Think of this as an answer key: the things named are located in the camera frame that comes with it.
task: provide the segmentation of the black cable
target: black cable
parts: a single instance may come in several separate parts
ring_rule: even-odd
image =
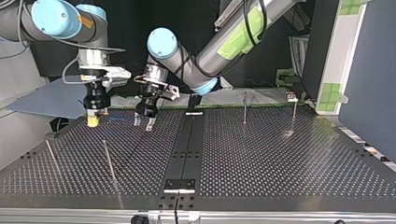
[[[180,60],[181,60],[181,68],[180,68],[180,84],[179,87],[183,84],[183,77],[184,77],[184,49],[180,43],[178,43],[178,48],[180,50]]]
[[[178,224],[178,215],[177,215],[177,204],[178,204],[178,195],[177,195],[177,199],[176,199],[176,206],[175,206],[175,223]]]
[[[294,11],[293,19],[291,20],[291,23],[294,22],[294,16],[295,16],[295,15],[296,15],[296,12]],[[315,103],[316,100],[309,94],[309,92],[308,92],[308,90],[306,89],[305,84],[304,84],[304,82],[303,82],[302,75],[300,74],[300,71],[298,70],[298,67],[297,67],[297,60],[296,60],[296,57],[295,57],[295,51],[294,51],[294,44],[293,44],[293,41],[290,41],[290,48],[291,48],[291,55],[292,55],[291,57],[293,58],[293,61],[294,61],[295,67],[296,67],[297,77],[300,79],[301,85],[303,86],[303,89],[304,89],[304,91],[306,92],[306,95],[310,98],[312,104],[314,104],[314,106],[317,107],[317,103]]]
[[[0,60],[2,59],[10,59],[10,58],[15,58],[17,56],[20,56],[21,54],[23,54],[27,49],[29,49],[30,44],[27,47],[23,47],[23,50],[19,53],[13,54],[13,55],[9,55],[9,56],[5,56],[5,57],[1,57]]]
[[[243,9],[244,9],[245,26],[246,26],[246,28],[247,28],[247,35],[248,35],[248,38],[250,39],[251,44],[252,44],[254,47],[256,47],[256,46],[257,46],[257,43],[256,43],[256,41],[254,40],[253,33],[251,33],[250,24],[249,24],[249,20],[248,20],[248,0],[244,0]]]
[[[262,37],[265,34],[265,31],[268,27],[268,15],[267,15],[267,10],[265,8],[265,4],[263,2],[263,0],[259,0],[260,2],[260,6],[262,7],[262,16],[264,19],[264,25],[262,27],[262,32],[259,34],[259,43],[262,41]],[[251,32],[250,29],[250,23],[249,23],[249,19],[248,19],[248,0],[244,0],[244,5],[243,5],[243,13],[244,13],[244,18],[245,18],[245,25],[247,28],[247,35],[249,37],[249,40],[251,42],[251,44],[255,47],[258,45],[258,43],[256,43],[256,41],[254,40],[253,34]],[[223,77],[225,74],[227,74],[228,72],[231,71],[231,69],[233,69],[233,67],[243,58],[244,55],[240,56],[235,63],[233,63],[230,68],[227,70],[227,72],[225,73],[219,73],[219,74],[209,74],[206,71],[204,71],[204,69],[201,68],[201,66],[198,64],[198,62],[196,62],[195,58],[192,58],[191,61],[192,63],[195,65],[195,67],[206,77]]]

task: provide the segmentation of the robotic arm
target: robotic arm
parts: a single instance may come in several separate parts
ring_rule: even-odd
[[[181,78],[193,91],[205,95],[214,90],[219,73],[232,61],[249,53],[260,42],[260,35],[294,4],[305,0],[235,0],[215,23],[219,32],[198,56],[190,55],[172,31],[158,28],[148,37],[148,69],[134,81],[143,84],[142,101],[136,115],[150,118],[157,114],[157,100],[164,94],[178,96],[165,83],[167,70]]]
[[[16,0],[4,2],[9,2],[9,6],[0,7],[0,37],[10,41],[56,39],[78,47],[78,56],[64,69],[63,79],[66,84],[85,85],[88,125],[96,127],[99,115],[110,106],[106,88],[114,79],[131,77],[125,69],[109,65],[108,54],[123,50],[107,47],[105,11],[92,5],[74,7],[63,0],[37,0],[30,6]],[[65,72],[74,62],[78,62],[82,82],[65,80]]]

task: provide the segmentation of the metal rod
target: metal rod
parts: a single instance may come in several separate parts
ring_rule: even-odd
[[[47,139],[46,140],[47,148],[49,149],[50,156],[52,157],[53,160],[56,160],[55,154],[53,153],[52,147],[50,145],[50,141]]]
[[[298,101],[294,103],[294,110],[293,110],[293,120],[295,120],[295,118],[296,118],[296,112],[297,112],[297,103],[298,103]]]
[[[107,148],[107,142],[106,140],[102,140],[102,142],[103,142],[103,147],[105,148],[105,153],[107,156],[108,166],[110,167],[111,176],[113,177],[114,181],[117,181],[116,174],[114,173],[114,169],[113,169],[113,163],[111,162],[111,158],[110,158],[110,153]]]
[[[248,115],[248,93],[245,91],[244,93],[244,124],[247,123],[247,115]]]
[[[244,111],[244,124],[246,124],[246,123],[247,123],[247,112],[248,112],[248,107],[245,105],[244,108],[245,108],[245,111]]]

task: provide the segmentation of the green tape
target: green tape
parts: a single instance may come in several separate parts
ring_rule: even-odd
[[[342,0],[340,15],[358,15],[361,11],[363,0]]]
[[[248,13],[247,17],[251,33],[253,34],[256,43],[258,43],[258,35],[262,32],[262,27],[264,25],[263,15],[257,7],[254,7]],[[227,60],[233,60],[240,53],[249,53],[251,49],[253,49],[253,45],[248,37],[245,20],[243,20],[226,40],[223,46],[218,50],[218,54]]]
[[[318,111],[333,112],[337,108],[340,99],[341,84],[324,83],[319,99]]]

